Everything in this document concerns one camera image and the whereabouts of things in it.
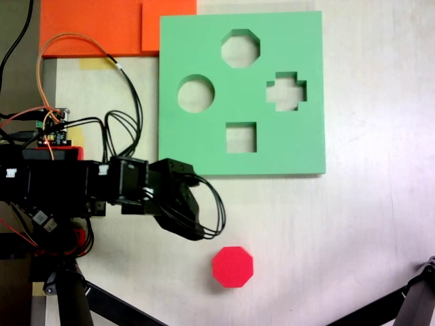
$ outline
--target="wire bundle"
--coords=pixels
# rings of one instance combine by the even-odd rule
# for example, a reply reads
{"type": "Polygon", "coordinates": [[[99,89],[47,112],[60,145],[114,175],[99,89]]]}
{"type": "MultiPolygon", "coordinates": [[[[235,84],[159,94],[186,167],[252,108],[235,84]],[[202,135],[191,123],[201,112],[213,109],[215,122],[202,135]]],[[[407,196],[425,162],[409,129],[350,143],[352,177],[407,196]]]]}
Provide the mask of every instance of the wire bundle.
{"type": "Polygon", "coordinates": [[[213,194],[217,207],[216,229],[207,228],[197,222],[193,223],[189,217],[185,216],[183,213],[179,212],[174,207],[157,201],[154,198],[153,194],[148,192],[147,190],[145,190],[145,197],[151,200],[154,204],[156,204],[168,218],[170,218],[179,227],[183,228],[188,233],[195,236],[199,236],[203,239],[211,240],[216,236],[219,236],[222,233],[222,231],[224,231],[226,225],[226,213],[225,213],[224,203],[222,202],[222,199],[220,198],[218,192],[210,184],[210,182],[200,177],[199,175],[185,173],[185,174],[180,174],[180,178],[177,179],[177,183],[180,184],[180,186],[182,184],[189,184],[191,183],[191,181],[196,181],[206,185],[210,189],[211,193],[213,194]]]}
{"type": "Polygon", "coordinates": [[[34,246],[39,252],[47,253],[48,255],[65,255],[65,256],[74,256],[74,257],[83,257],[87,255],[90,250],[92,249],[94,245],[94,232],[92,230],[92,224],[90,222],[89,218],[85,218],[86,225],[87,225],[87,235],[86,240],[83,245],[80,245],[79,239],[77,237],[77,234],[75,233],[76,228],[67,228],[70,230],[70,232],[67,232],[63,238],[72,239],[72,246],[71,248],[63,251],[53,251],[51,248],[47,247],[47,244],[42,244],[42,242],[38,241],[34,234],[30,231],[27,223],[24,221],[23,216],[21,215],[20,211],[18,210],[17,206],[13,203],[10,203],[10,207],[12,210],[13,215],[15,218],[17,218],[17,222],[21,225],[22,229],[24,230],[24,233],[26,236],[22,235],[18,231],[16,231],[14,228],[12,228],[9,224],[7,224],[4,220],[0,219],[0,223],[2,223],[5,227],[10,229],[11,231],[17,233],[19,236],[24,238],[30,245],[34,246]]]}

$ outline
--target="orange foam block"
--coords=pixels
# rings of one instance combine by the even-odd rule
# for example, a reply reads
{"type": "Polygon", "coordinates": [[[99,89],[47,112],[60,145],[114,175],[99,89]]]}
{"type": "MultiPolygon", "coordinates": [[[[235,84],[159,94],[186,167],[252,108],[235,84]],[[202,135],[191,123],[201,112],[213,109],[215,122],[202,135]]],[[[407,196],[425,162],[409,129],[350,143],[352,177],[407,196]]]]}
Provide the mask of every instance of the orange foam block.
{"type": "MultiPolygon", "coordinates": [[[[96,39],[114,56],[158,55],[160,16],[196,14],[196,0],[41,0],[39,49],[60,33],[96,39]]],[[[45,58],[104,56],[90,42],[54,42],[45,58]]]]}
{"type": "Polygon", "coordinates": [[[157,56],[160,49],[160,17],[196,15],[196,0],[144,0],[142,52],[157,56]]]}

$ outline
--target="red foam block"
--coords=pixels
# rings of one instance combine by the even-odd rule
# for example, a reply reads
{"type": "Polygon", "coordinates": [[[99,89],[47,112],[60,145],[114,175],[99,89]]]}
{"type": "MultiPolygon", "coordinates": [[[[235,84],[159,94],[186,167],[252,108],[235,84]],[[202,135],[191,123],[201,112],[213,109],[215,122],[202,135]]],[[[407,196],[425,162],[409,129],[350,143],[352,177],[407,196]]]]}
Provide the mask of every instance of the red foam block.
{"type": "Polygon", "coordinates": [[[254,275],[254,260],[242,247],[222,248],[211,265],[213,277],[223,287],[242,287],[254,275]]]}

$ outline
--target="circular hole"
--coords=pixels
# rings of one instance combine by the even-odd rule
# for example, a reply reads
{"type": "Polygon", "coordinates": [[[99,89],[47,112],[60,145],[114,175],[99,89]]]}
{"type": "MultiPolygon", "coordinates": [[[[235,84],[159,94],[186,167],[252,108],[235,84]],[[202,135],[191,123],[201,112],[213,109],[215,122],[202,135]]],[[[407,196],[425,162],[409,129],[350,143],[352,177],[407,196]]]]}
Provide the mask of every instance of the circular hole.
{"type": "Polygon", "coordinates": [[[183,79],[178,91],[179,106],[190,113],[207,110],[215,98],[215,88],[210,79],[202,75],[191,75],[183,79]]]}

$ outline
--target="red wire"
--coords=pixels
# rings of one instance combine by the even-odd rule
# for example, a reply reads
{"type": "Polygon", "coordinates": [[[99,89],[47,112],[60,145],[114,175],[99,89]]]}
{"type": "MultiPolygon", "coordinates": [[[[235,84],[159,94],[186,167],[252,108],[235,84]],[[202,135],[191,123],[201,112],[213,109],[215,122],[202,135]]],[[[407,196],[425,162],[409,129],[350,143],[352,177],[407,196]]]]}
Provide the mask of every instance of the red wire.
{"type": "Polygon", "coordinates": [[[3,219],[0,219],[0,222],[7,227],[9,230],[17,233],[17,235],[19,235],[21,238],[25,239],[28,243],[30,243],[32,246],[37,247],[37,245],[35,243],[33,243],[30,239],[26,238],[25,236],[23,236],[20,232],[18,232],[17,230],[15,230],[12,226],[10,226],[9,224],[7,224],[3,219]]]}

